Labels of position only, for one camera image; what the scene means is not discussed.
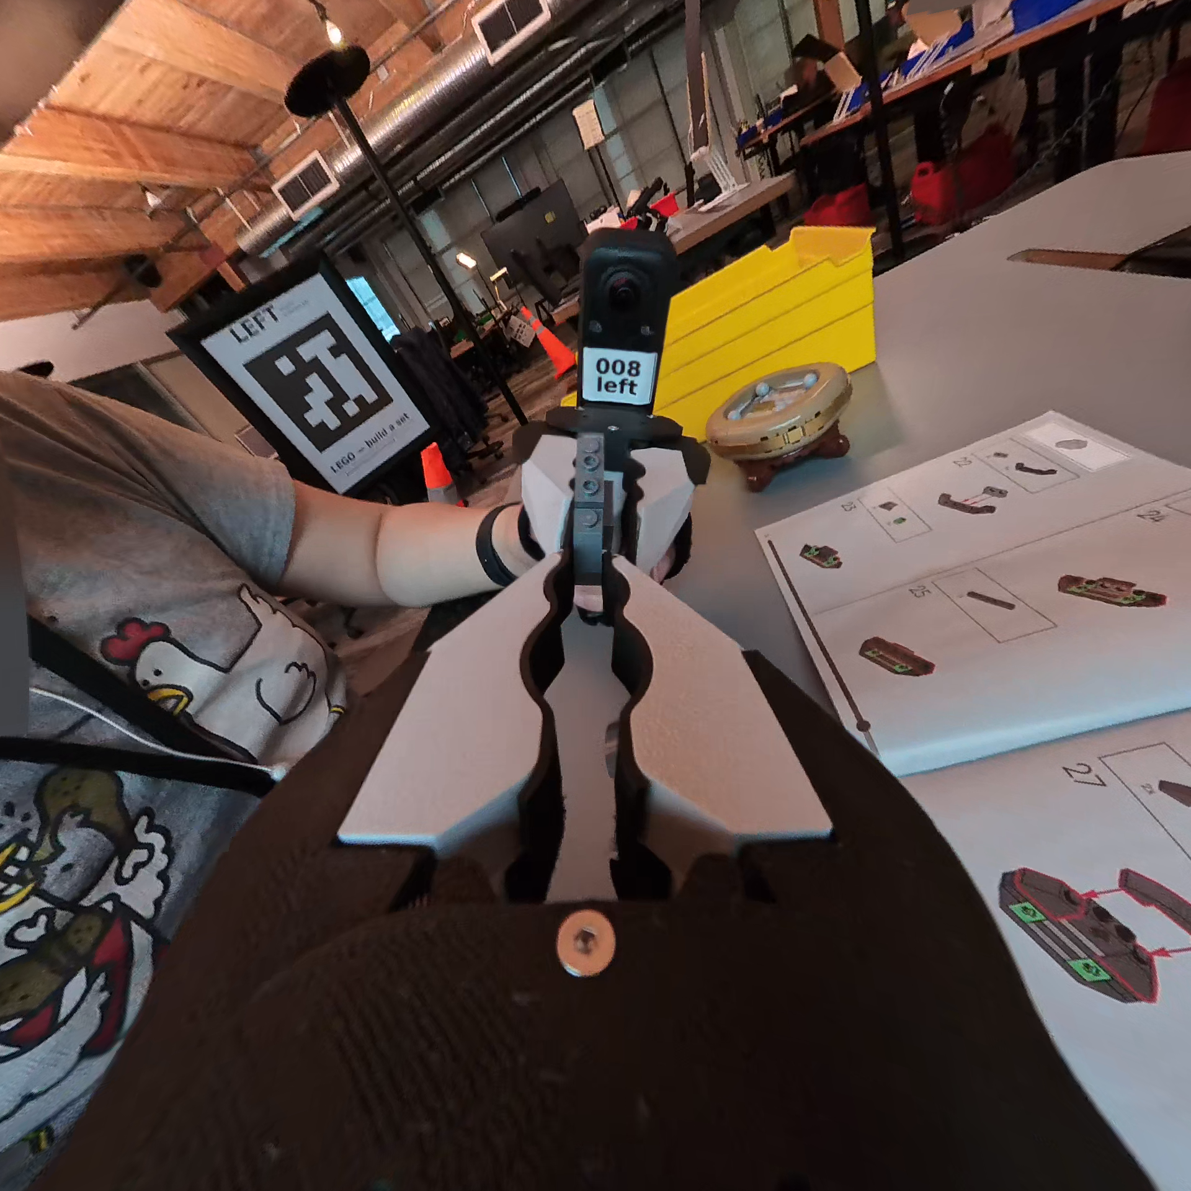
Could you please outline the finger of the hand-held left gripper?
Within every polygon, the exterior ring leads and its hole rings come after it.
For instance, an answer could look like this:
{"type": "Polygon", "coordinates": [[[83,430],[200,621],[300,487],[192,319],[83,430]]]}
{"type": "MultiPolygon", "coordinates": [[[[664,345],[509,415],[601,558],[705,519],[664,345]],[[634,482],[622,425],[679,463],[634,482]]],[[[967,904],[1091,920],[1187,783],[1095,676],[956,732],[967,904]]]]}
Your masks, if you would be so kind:
{"type": "Polygon", "coordinates": [[[575,438],[542,436],[520,465],[518,532],[533,561],[572,549],[575,456],[575,438]]]}
{"type": "Polygon", "coordinates": [[[707,484],[701,443],[649,445],[612,458],[614,550],[636,567],[684,567],[692,556],[692,504],[707,484]]]}

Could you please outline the dark grey brick piece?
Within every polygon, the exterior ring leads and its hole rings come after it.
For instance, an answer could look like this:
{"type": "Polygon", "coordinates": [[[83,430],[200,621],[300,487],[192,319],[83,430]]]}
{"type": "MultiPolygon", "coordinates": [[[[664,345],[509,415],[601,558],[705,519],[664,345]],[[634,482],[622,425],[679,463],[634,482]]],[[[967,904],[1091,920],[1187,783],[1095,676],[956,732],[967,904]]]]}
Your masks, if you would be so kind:
{"type": "Polygon", "coordinates": [[[614,484],[607,478],[607,434],[577,436],[572,499],[572,558],[575,576],[603,573],[614,537],[614,484]]]}

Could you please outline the person's left forearm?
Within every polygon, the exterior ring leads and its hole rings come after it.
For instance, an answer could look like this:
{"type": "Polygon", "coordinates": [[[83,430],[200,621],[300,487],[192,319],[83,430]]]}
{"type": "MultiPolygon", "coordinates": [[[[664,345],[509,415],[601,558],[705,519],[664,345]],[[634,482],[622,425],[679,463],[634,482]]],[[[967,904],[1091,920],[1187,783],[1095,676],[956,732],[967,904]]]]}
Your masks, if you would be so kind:
{"type": "Polygon", "coordinates": [[[433,606],[496,589],[475,554],[485,508],[368,502],[294,482],[276,589],[344,606],[433,606]]]}

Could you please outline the grey desk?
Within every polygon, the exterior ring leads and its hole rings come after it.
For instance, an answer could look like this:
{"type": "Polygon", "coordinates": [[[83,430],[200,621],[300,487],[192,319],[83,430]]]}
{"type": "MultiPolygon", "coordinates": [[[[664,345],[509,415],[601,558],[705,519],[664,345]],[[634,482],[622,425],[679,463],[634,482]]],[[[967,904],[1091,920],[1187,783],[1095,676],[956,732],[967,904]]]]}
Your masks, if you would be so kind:
{"type": "Polygon", "coordinates": [[[851,454],[801,463],[762,495],[714,463],[677,593],[834,708],[758,528],[1047,412],[1189,467],[1189,280],[1010,260],[1130,253],[1187,225],[1189,153],[1123,158],[877,279],[877,364],[855,378],[851,454]]]}

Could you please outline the person's left hand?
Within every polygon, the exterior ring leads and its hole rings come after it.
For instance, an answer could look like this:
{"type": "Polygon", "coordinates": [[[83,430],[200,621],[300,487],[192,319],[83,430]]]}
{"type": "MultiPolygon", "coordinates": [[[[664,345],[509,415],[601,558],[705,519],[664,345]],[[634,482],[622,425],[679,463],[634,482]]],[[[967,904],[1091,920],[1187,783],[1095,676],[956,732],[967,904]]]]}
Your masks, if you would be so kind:
{"type": "MultiPolygon", "coordinates": [[[[677,543],[671,543],[664,556],[651,567],[649,574],[655,582],[666,584],[684,563],[679,561],[677,543]]],[[[612,611],[605,606],[601,586],[577,584],[573,587],[573,606],[585,622],[601,622],[610,626],[612,611]]]]}

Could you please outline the orange traffic cone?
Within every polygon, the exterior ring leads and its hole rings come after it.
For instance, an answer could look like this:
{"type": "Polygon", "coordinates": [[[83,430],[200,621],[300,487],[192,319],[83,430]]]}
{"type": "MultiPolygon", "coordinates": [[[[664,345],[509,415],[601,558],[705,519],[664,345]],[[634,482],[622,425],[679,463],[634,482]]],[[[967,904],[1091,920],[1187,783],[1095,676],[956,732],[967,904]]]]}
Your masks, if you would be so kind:
{"type": "Polygon", "coordinates": [[[442,502],[451,506],[468,506],[468,500],[457,487],[455,475],[448,467],[438,441],[424,447],[422,454],[426,497],[429,502],[442,502]]]}
{"type": "Polygon", "coordinates": [[[544,347],[544,352],[555,367],[555,378],[566,377],[577,367],[575,351],[568,347],[555,330],[548,328],[536,312],[529,308],[525,308],[525,312],[531,315],[531,327],[538,343],[544,347]]]}

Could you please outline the black monitor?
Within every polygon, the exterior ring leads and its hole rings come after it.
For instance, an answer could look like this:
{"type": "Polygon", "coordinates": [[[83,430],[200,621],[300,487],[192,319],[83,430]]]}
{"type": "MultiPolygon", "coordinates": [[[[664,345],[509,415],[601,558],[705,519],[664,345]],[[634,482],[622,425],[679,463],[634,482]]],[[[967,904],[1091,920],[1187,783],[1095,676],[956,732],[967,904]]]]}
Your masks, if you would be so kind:
{"type": "Polygon", "coordinates": [[[527,190],[498,212],[481,238],[514,288],[535,290],[549,304],[577,290],[588,229],[562,179],[527,190]]]}

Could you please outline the grey background table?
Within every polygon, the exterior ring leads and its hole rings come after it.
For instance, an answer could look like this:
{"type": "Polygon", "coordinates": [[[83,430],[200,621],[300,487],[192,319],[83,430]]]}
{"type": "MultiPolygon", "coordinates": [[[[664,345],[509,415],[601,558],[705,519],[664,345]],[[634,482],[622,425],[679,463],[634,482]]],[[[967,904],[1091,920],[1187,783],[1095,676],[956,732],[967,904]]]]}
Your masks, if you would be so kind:
{"type": "Polygon", "coordinates": [[[712,240],[738,236],[751,229],[773,234],[775,205],[788,199],[797,186],[795,171],[745,182],[710,201],[697,201],[668,216],[666,236],[683,256],[712,240]]]}

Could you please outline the yellow plastic bin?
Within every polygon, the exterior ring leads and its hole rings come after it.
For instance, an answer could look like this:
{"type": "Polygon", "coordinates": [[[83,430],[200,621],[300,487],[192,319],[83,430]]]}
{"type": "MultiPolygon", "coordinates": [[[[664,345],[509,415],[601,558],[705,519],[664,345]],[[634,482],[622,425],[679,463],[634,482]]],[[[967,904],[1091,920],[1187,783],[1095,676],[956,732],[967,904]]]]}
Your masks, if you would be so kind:
{"type": "Polygon", "coordinates": [[[799,225],[675,293],[655,412],[705,438],[742,386],[805,364],[877,360],[871,227],[799,225]]]}

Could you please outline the red bag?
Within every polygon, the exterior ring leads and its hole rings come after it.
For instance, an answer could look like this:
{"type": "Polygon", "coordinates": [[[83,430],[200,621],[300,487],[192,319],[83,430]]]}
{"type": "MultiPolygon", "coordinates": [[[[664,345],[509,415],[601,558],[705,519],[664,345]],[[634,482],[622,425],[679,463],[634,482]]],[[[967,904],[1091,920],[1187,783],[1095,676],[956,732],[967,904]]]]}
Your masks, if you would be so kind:
{"type": "Polygon", "coordinates": [[[805,212],[805,223],[814,227],[871,227],[869,184],[825,192],[805,212]]]}
{"type": "Polygon", "coordinates": [[[1189,151],[1189,66],[1176,60],[1158,82],[1139,156],[1189,151]]]}
{"type": "Polygon", "coordinates": [[[1015,155],[1010,132],[988,125],[960,149],[956,162],[919,162],[910,197],[919,225],[945,225],[1001,195],[1015,180],[1015,155]]]}

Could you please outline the white air vent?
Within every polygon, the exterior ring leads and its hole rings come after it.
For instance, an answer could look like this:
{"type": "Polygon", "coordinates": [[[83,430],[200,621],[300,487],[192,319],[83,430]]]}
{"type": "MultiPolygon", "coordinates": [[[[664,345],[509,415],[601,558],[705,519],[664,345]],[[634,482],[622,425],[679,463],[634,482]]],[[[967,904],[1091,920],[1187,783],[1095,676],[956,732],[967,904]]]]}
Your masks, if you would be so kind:
{"type": "Polygon", "coordinates": [[[551,21],[548,1],[488,1],[470,23],[494,66],[551,21]]]}
{"type": "Polygon", "coordinates": [[[320,151],[311,151],[272,184],[276,199],[292,221],[320,208],[322,201],[339,190],[340,179],[320,151]]]}

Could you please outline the black floor stand pole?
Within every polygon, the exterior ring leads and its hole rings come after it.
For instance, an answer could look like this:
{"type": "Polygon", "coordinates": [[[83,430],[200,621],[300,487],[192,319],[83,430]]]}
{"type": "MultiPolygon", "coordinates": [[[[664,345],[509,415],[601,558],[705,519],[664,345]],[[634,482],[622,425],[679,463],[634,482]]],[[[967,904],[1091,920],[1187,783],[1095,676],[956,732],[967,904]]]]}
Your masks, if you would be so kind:
{"type": "Polygon", "coordinates": [[[418,221],[411,214],[409,206],[400,197],[396,186],[392,184],[383,160],[379,158],[376,147],[366,138],[366,132],[350,105],[350,97],[364,84],[370,73],[370,57],[364,47],[357,44],[346,44],[342,47],[329,47],[327,51],[316,55],[305,66],[302,66],[285,94],[285,107],[291,114],[300,118],[316,118],[324,116],[329,110],[339,112],[342,123],[346,125],[352,142],[357,145],[363,160],[368,169],[377,179],[383,195],[389,199],[390,206],[401,217],[409,238],[418,247],[422,258],[426,260],[429,271],[433,273],[438,288],[450,299],[455,321],[461,325],[472,341],[474,352],[479,362],[488,371],[490,378],[496,380],[501,397],[512,410],[512,415],[520,425],[527,425],[529,417],[522,408],[512,388],[503,378],[494,356],[485,347],[483,334],[479,332],[468,304],[461,299],[446,271],[442,269],[435,251],[426,240],[418,221]]]}
{"type": "Polygon", "coordinates": [[[880,195],[886,214],[888,247],[875,253],[875,275],[882,275],[906,260],[903,193],[895,175],[892,151],[892,114],[886,90],[908,57],[908,34],[903,20],[903,1],[880,1],[880,16],[873,16],[873,1],[855,1],[858,18],[858,60],[869,90],[869,127],[880,169],[880,195]]]}

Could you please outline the long wooden table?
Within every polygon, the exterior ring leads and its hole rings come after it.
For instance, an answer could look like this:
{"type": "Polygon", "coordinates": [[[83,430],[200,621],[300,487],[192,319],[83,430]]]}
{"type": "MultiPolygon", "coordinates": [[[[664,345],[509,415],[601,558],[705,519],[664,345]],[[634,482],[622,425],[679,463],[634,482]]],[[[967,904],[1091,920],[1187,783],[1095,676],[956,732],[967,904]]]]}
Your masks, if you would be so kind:
{"type": "MultiPolygon", "coordinates": [[[[1150,12],[1160,1],[995,1],[991,5],[997,20],[969,31],[971,21],[962,21],[951,34],[936,36],[929,47],[912,58],[912,64],[899,66],[890,79],[882,81],[886,108],[923,94],[962,71],[982,71],[993,60],[1065,33],[1067,29],[1093,21],[1095,31],[1125,31],[1125,23],[1104,25],[1108,12],[1121,10],[1123,20],[1150,12]]],[[[858,81],[842,92],[831,92],[790,110],[781,119],[760,118],[742,127],[736,136],[736,153],[742,158],[758,156],[775,145],[781,134],[797,131],[819,108],[834,101],[831,121],[812,129],[801,144],[827,140],[845,129],[864,123],[871,116],[869,90],[858,81]]]]}

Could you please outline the grey printed shirt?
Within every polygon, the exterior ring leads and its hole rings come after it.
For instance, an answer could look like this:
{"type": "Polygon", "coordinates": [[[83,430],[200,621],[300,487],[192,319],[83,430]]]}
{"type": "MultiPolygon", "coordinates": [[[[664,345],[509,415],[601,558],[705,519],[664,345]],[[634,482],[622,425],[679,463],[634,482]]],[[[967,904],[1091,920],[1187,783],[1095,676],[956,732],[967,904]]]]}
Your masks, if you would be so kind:
{"type": "Polygon", "coordinates": [[[119,401],[2,378],[32,619],[28,728],[2,732],[2,1187],[52,1163],[187,911],[270,785],[327,735],[324,639],[189,517],[192,463],[252,458],[119,401]]]}

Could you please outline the silver air duct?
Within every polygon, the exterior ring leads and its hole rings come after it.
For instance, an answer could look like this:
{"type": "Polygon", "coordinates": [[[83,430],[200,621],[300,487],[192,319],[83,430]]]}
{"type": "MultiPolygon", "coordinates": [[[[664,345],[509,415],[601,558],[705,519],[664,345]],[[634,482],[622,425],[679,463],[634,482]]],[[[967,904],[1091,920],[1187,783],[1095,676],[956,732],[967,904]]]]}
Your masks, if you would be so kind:
{"type": "MultiPolygon", "coordinates": [[[[361,118],[407,206],[433,205],[487,149],[527,129],[533,116],[566,97],[592,70],[673,27],[681,7],[679,1],[548,3],[551,21],[498,64],[487,60],[470,23],[418,81],[361,118]]],[[[300,221],[278,199],[266,203],[235,236],[244,254],[263,258],[281,251],[296,260],[316,249],[337,253],[396,221],[355,144],[339,142],[322,155],[335,168],[340,190],[300,221]]]]}

